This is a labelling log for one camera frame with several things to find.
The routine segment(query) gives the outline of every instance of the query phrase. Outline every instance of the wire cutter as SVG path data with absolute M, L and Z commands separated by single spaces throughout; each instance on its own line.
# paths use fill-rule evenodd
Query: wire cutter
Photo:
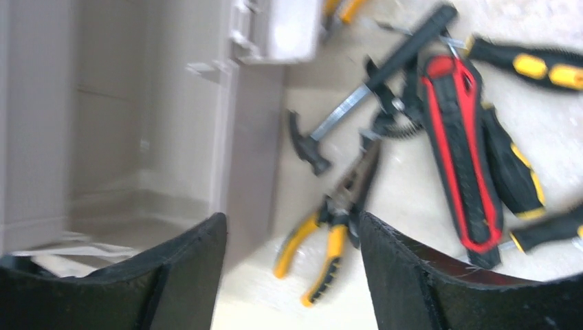
M 351 24 L 356 12 L 365 2 L 366 0 L 326 0 L 322 43 L 326 43 L 343 25 Z
M 324 224 L 329 226 L 328 247 L 324 267 L 318 280 L 302 296 L 302 304 L 311 307 L 331 286 L 342 261 L 344 244 L 348 237 L 358 248 L 359 215 L 378 165 L 381 140 L 364 138 L 364 152 L 342 177 L 336 189 L 324 197 L 318 209 L 303 219 L 287 236 L 276 257 L 273 273 L 283 278 L 289 271 L 294 255 L 302 242 Z

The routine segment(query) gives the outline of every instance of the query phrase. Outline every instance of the hammer handle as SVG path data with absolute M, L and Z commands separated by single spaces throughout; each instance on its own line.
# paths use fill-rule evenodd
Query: hammer handle
M 407 38 L 381 65 L 379 70 L 370 77 L 365 85 L 374 90 L 380 84 L 397 72 L 431 40 L 437 38 L 445 30 L 447 25 L 457 17 L 457 10 L 453 5 L 442 3 L 434 12 L 418 27 L 411 37 Z

